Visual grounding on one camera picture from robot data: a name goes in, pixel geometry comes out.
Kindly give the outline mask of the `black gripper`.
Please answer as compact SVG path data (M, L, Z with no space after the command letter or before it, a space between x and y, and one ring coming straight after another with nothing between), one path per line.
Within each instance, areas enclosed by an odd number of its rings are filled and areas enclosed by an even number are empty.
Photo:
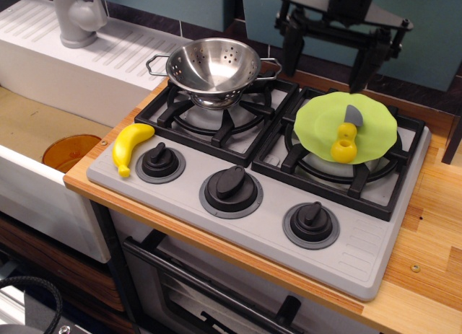
M349 92L359 93L390 57L397 57L412 22L372 0L281 0L275 28L284 37L283 71L293 76L304 38L358 50L349 77Z

